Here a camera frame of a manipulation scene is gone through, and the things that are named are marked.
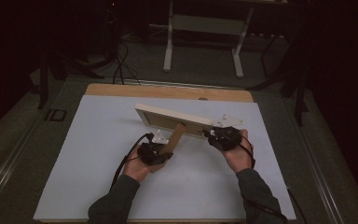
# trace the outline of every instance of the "white table leg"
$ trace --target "white table leg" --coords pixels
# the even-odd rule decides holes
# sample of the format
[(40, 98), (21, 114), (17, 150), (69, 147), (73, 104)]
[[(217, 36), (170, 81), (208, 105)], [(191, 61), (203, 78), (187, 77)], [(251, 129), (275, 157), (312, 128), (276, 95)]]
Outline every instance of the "white table leg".
[(253, 11), (254, 11), (254, 9), (251, 7), (249, 9), (246, 21), (243, 23), (243, 27), (242, 27), (242, 30), (241, 30), (240, 40), (238, 42), (238, 45), (237, 45), (236, 48), (232, 49), (232, 59), (234, 61), (235, 73), (236, 73), (238, 78), (243, 78), (243, 71), (242, 71), (242, 66), (241, 66), (240, 52), (241, 52), (243, 40), (246, 37), (246, 32), (248, 30), (249, 22), (251, 21)]
[(167, 49), (165, 50), (165, 60), (164, 60), (164, 72), (171, 71), (171, 61), (172, 61), (172, 17), (173, 17), (173, 0), (170, 1), (170, 17), (168, 18), (168, 43)]

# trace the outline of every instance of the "wire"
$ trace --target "wire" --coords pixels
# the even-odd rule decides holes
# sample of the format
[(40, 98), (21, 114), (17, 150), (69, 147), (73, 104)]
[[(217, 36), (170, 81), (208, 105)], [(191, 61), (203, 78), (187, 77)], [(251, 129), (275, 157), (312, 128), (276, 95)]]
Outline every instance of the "wire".
[(242, 138), (245, 139), (246, 142), (248, 142), (249, 146), (251, 146), (251, 150), (253, 151), (253, 144), (249, 142), (249, 139), (245, 138), (244, 136)]
[(120, 79), (121, 79), (121, 84), (124, 85), (124, 77), (123, 77), (123, 71), (122, 71), (122, 67), (123, 65), (127, 68), (128, 72), (131, 74), (131, 77), (134, 78), (138, 84), (141, 86), (141, 83), (139, 82), (139, 79), (137, 78), (138, 76), (138, 72), (135, 70), (135, 69), (132, 69), (130, 68), (126, 63), (125, 63), (125, 60), (129, 54), (129, 48), (126, 44), (124, 44), (123, 42), (120, 42), (119, 44), (121, 44), (122, 46), (125, 47), (126, 49), (126, 52), (124, 54), (123, 57), (121, 56), (117, 56), (117, 61), (118, 61), (118, 66), (117, 66), (117, 69), (113, 75), (113, 84), (115, 84), (116, 82), (116, 77), (117, 77), (117, 73), (119, 72), (120, 73)]
[(127, 160), (126, 162), (124, 162), (124, 163), (127, 163), (127, 162), (129, 162), (129, 161), (133, 161), (133, 160), (136, 160), (136, 159), (140, 159), (141, 157), (135, 157), (135, 158), (132, 158), (132, 159), (129, 159), (129, 160)]
[(142, 141), (142, 139), (144, 139), (145, 137), (149, 136), (150, 133), (146, 133), (144, 135), (142, 135), (133, 145), (133, 147), (130, 149), (129, 153), (123, 158), (123, 160), (121, 161), (120, 165), (118, 166), (118, 168), (116, 169), (116, 173), (115, 173), (115, 177), (113, 177), (113, 181), (112, 181), (112, 186), (110, 187), (109, 192), (112, 190), (113, 186), (116, 184), (118, 176), (120, 175), (121, 169), (124, 166), (124, 163), (126, 163), (128, 161), (128, 157), (130, 156), (130, 154), (133, 152), (133, 150), (136, 148), (136, 146), (138, 146), (139, 142)]
[(244, 146), (241, 145), (241, 144), (238, 144), (237, 146), (239, 146), (240, 148), (242, 148), (243, 150), (245, 150), (245, 152), (249, 155), (249, 157), (250, 157), (251, 160), (252, 160), (252, 168), (255, 168), (255, 158), (254, 158), (252, 152), (251, 152), (248, 148), (244, 147)]
[(287, 217), (284, 214), (282, 214), (281, 212), (278, 212), (272, 208), (266, 207), (263, 204), (260, 204), (260, 203), (257, 203), (257, 202), (251, 201), (251, 200), (247, 200), (246, 198), (243, 198), (243, 199), (252, 207), (260, 209), (268, 214), (271, 214), (275, 217), (280, 218), (283, 223), (286, 224), (288, 222)]
[(295, 204), (296, 204), (296, 206), (297, 206), (297, 208), (298, 208), (298, 211), (300, 212), (300, 215), (302, 216), (302, 218), (303, 218), (303, 220), (304, 220), (304, 223), (305, 223), (305, 224), (308, 224), (308, 221), (307, 221), (307, 219), (305, 218), (304, 213), (303, 213), (303, 211), (302, 211), (300, 205), (298, 204), (298, 202), (297, 202), (295, 196), (293, 195), (292, 191), (291, 191), (290, 189), (287, 189), (287, 191), (289, 192), (290, 197), (292, 197), (293, 201), (295, 202)]

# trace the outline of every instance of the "wooden board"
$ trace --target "wooden board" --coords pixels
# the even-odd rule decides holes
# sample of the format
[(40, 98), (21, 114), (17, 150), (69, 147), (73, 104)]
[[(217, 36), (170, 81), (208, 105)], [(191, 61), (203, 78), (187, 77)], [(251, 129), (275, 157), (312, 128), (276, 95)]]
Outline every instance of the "wooden board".
[(187, 100), (214, 100), (230, 102), (253, 102), (248, 91), (234, 91), (208, 88), (132, 86), (113, 84), (90, 84), (86, 95), (152, 97)]
[[(165, 147), (159, 153), (164, 154), (164, 153), (173, 152), (175, 150), (176, 145), (178, 144), (179, 140), (182, 138), (182, 135), (185, 133), (185, 131), (186, 131), (186, 126), (183, 123), (178, 123), (176, 125), (175, 130), (173, 131), (173, 133), (170, 136), (170, 141), (168, 142), (167, 145), (165, 145)], [(155, 173), (157, 170), (164, 167), (165, 163), (167, 163), (167, 161), (165, 161), (164, 163), (162, 163), (160, 165), (153, 166), (153, 168), (151, 169), (151, 172)]]
[(141, 104), (136, 104), (135, 109), (146, 126), (174, 130), (178, 123), (183, 123), (186, 126), (185, 133), (195, 136), (203, 136), (203, 130), (210, 131), (213, 127), (212, 119), (178, 111)]

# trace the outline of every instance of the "gray sleeve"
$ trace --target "gray sleeve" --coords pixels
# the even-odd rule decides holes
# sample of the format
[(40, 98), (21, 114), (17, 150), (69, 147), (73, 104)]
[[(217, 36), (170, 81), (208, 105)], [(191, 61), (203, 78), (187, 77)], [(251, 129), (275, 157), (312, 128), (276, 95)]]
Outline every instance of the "gray sleeve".
[(127, 223), (132, 200), (140, 184), (121, 175), (112, 190), (89, 208), (89, 224)]
[(280, 217), (274, 216), (263, 209), (256, 208), (253, 203), (260, 204), (271, 210), (281, 212), (278, 199), (273, 195), (269, 186), (254, 169), (244, 169), (237, 172), (243, 206), (246, 211), (246, 222), (249, 224), (280, 223)]

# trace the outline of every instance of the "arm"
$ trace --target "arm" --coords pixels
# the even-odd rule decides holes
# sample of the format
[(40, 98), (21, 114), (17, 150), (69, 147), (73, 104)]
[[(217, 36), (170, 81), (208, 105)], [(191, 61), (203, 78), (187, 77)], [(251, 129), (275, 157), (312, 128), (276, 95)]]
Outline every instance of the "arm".
[(136, 159), (135, 149), (126, 162), (123, 174), (118, 178), (112, 190), (97, 200), (89, 208), (90, 224), (127, 223), (132, 200), (140, 188), (140, 183), (150, 173), (150, 167)]
[[(253, 146), (247, 141), (248, 132), (241, 130), (241, 135), (243, 136), (241, 145), (253, 153)], [(258, 172), (252, 169), (252, 158), (241, 147), (235, 147), (229, 151), (221, 152), (228, 166), (234, 171), (239, 180), (247, 223), (283, 223), (280, 217), (255, 207), (256, 203), (272, 209), (278, 214), (281, 212), (279, 202), (272, 195), (269, 186), (260, 177)]]

